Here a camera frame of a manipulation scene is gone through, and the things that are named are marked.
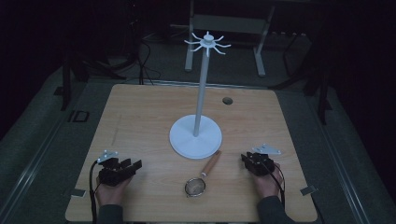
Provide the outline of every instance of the black cable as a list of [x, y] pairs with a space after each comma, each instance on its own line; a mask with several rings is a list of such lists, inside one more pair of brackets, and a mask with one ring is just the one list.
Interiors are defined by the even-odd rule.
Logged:
[[95, 161], [95, 162], [93, 163], [93, 165], [91, 166], [91, 170], [90, 170], [90, 197], [91, 197], [92, 224], [96, 224], [96, 221], [97, 221], [95, 191], [93, 190], [93, 187], [92, 187], [92, 172], [93, 172], [93, 167], [94, 167], [97, 163], [98, 163], [98, 162]]
[[76, 56], [83, 62], [86, 63], [86, 65], [90, 66], [91, 68], [97, 69], [104, 73], [105, 75], [112, 77], [114, 79], [124, 79], [125, 77], [121, 77], [118, 74], [114, 73], [111, 68], [107, 66], [103, 66], [101, 63], [94, 61], [87, 55], [81, 53], [81, 52], [76, 52]]
[[[94, 1], [91, 1], [90, 4], [91, 4], [92, 16], [93, 16], [93, 19], [94, 19], [93, 25], [95, 25], [98, 30], [102, 30], [101, 29], [101, 25], [99, 24], [99, 19], [98, 19], [98, 15], [97, 15], [97, 11], [96, 11], [96, 4], [97, 3], [94, 2]], [[124, 18], [126, 18], [126, 20], [127, 20], [126, 22], [130, 23], [130, 24], [136, 22], [137, 19], [133, 18], [131, 13], [128, 13], [127, 8], [128, 8], [127, 6], [124, 7], [124, 9], [125, 9], [124, 10]], [[125, 51], [124, 47], [125, 47], [125, 39], [126, 39], [126, 37], [127, 37], [127, 35], [124, 35], [124, 43], [123, 43], [124, 46], [121, 49], [121, 53], [123, 53]], [[125, 62], [118, 63], [118, 64], [103, 65], [103, 64], [100, 64], [98, 62], [91, 61], [91, 60], [88, 60], [87, 63], [91, 67], [96, 68], [99, 71], [104, 72], [106, 75], [108, 75], [108, 76], [110, 76], [112, 78], [123, 79], [123, 77], [119, 77], [117, 74], [115, 74], [114, 71], [118, 71], [118, 70], [124, 69], [124, 68], [126, 68], [128, 66], [131, 66], [131, 65], [133, 65], [135, 63], [134, 53], [133, 52], [130, 52], [130, 53], [131, 54], [129, 55], [129, 57], [126, 59]]]
[[[121, 54], [124, 53], [125, 51], [125, 45], [126, 45], [126, 39], [127, 38], [132, 38], [133, 40], [133, 44], [135, 44], [135, 41], [138, 41], [138, 39], [140, 39], [140, 34], [136, 34], [137, 31], [134, 27], [133, 24], [135, 22], [138, 22], [138, 18], [134, 16], [133, 10], [136, 10], [136, 5], [133, 4], [132, 2], [128, 2], [128, 1], [124, 1], [124, 15], [125, 15], [125, 19], [126, 22], [128, 24], [128, 26], [130, 27], [130, 32], [132, 34], [132, 36], [128, 36], [127, 34], [124, 35], [124, 40], [123, 40], [123, 46], [121, 48]], [[136, 62], [136, 58], [134, 57], [134, 51], [132, 49], [130, 49], [131, 52], [129, 52], [129, 56], [127, 58], [127, 60], [123, 63], [119, 63], [119, 64], [114, 64], [114, 65], [110, 65], [111, 69], [113, 70], [121, 70], [124, 69], [130, 65], [133, 65]]]
[[149, 67], [145, 67], [145, 69], [146, 70], [149, 70], [149, 71], [151, 71], [151, 72], [155, 72], [155, 73], [157, 73], [158, 74], [158, 76], [157, 77], [153, 77], [152, 79], [159, 79], [160, 77], [161, 77], [161, 72], [159, 72], [159, 71], [157, 71], [157, 70], [154, 70], [154, 69], [151, 69], [151, 68], [149, 68]]
[[99, 186], [100, 186], [101, 184], [102, 184], [102, 183], [99, 183], [98, 186], [96, 186], [96, 189], [93, 191], [94, 193], [96, 193], [96, 191], [99, 189]]
[[279, 184], [279, 181], [277, 181], [277, 179], [274, 177], [274, 175], [272, 174], [272, 172], [270, 171], [270, 169], [268, 169], [268, 167], [264, 164], [264, 162], [260, 161], [260, 163], [264, 166], [264, 168], [267, 170], [267, 172], [270, 174], [270, 176], [275, 180], [277, 186], [279, 187], [279, 191], [280, 191], [280, 201], [282, 202], [283, 208], [285, 208], [285, 188], [286, 188], [286, 184], [285, 184], [285, 177], [283, 176], [282, 171], [279, 169], [278, 166], [276, 166], [274, 164], [274, 166], [279, 170], [279, 172], [281, 173], [281, 177], [283, 179], [283, 188], [282, 186]]
[[145, 67], [144, 69], [145, 69], [145, 73], [146, 73], [146, 76], [147, 76], [147, 78], [148, 78], [149, 82], [151, 83], [151, 85], [154, 85], [154, 83], [152, 82], [152, 79], [151, 79], [151, 77], [149, 76], [149, 73], [148, 73], [147, 67]]
[[146, 44], [143, 40], [141, 41], [141, 43], [143, 44], [143, 45], [145, 45], [147, 48], [148, 48], [148, 55], [146, 56], [146, 59], [145, 59], [145, 61], [141, 61], [141, 59], [140, 59], [140, 57], [137, 57], [137, 60], [139, 61], [139, 65], [140, 65], [140, 72], [139, 72], [139, 85], [144, 85], [145, 83], [144, 83], [144, 71], [145, 71], [145, 68], [146, 68], [146, 62], [148, 61], [148, 59], [149, 59], [149, 55], [151, 54], [151, 48], [149, 47], [149, 45], [148, 44]]

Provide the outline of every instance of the wooden table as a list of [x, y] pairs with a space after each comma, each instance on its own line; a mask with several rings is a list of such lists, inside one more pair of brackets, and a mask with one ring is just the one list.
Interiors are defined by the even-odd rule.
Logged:
[[[169, 143], [172, 125], [195, 114], [198, 88], [116, 85], [82, 167], [76, 189], [89, 190], [89, 171], [104, 149], [118, 151], [120, 160], [142, 160], [129, 185], [125, 221], [146, 222], [255, 222], [259, 200], [241, 153], [265, 143], [281, 150], [271, 158], [281, 165], [286, 179], [286, 212], [296, 221], [314, 221], [317, 213], [306, 187], [290, 133], [273, 91], [206, 88], [203, 115], [221, 128], [222, 154], [205, 178], [206, 191], [188, 198], [187, 180], [200, 175], [209, 160], [178, 155]], [[233, 104], [222, 102], [231, 97]], [[94, 175], [102, 166], [97, 165]], [[92, 220], [91, 203], [72, 198], [65, 214], [70, 221]]]

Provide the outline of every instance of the white tag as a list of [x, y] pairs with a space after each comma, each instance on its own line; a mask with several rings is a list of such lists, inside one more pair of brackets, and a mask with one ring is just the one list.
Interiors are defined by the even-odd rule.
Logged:
[[278, 150], [274, 147], [270, 147], [266, 144], [262, 144], [261, 147], [254, 147], [252, 150], [255, 152], [258, 152], [260, 154], [269, 154], [269, 155], [280, 155], [281, 154], [280, 150]]
[[98, 158], [98, 163], [99, 162], [103, 162], [103, 161], [107, 161], [108, 159], [114, 158], [117, 155], [119, 155], [119, 152], [117, 152], [117, 151], [111, 152], [111, 151], [105, 150], [102, 153], [102, 155]]

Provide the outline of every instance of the white pole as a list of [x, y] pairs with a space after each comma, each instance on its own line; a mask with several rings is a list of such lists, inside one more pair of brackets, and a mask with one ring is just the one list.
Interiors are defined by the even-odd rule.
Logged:
[[201, 77], [199, 81], [199, 93], [198, 93], [198, 103], [197, 110], [195, 113], [195, 125], [194, 125], [194, 137], [199, 135], [199, 126], [201, 123], [202, 107], [204, 105], [205, 99], [205, 85], [207, 77], [207, 68], [209, 66], [210, 49], [202, 50], [202, 64], [201, 64]]

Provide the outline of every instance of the hooks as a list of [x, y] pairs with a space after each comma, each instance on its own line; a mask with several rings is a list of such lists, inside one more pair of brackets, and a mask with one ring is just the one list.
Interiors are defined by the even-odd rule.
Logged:
[[195, 39], [198, 39], [200, 41], [196, 41], [196, 42], [190, 42], [185, 40], [184, 42], [186, 42], [187, 44], [190, 45], [194, 45], [194, 44], [200, 44], [200, 46], [196, 49], [192, 49], [191, 51], [195, 52], [201, 48], [206, 48], [206, 56], [209, 57], [209, 49], [214, 49], [217, 53], [219, 54], [225, 54], [224, 52], [219, 51], [216, 47], [221, 47], [221, 48], [228, 48], [231, 45], [220, 45], [216, 42], [220, 41], [222, 38], [224, 38], [224, 36], [222, 35], [219, 39], [214, 39], [213, 35], [210, 35], [209, 32], [206, 32], [206, 35], [204, 36], [204, 38], [200, 38], [198, 36], [196, 36], [194, 33], [191, 33], [192, 36]]

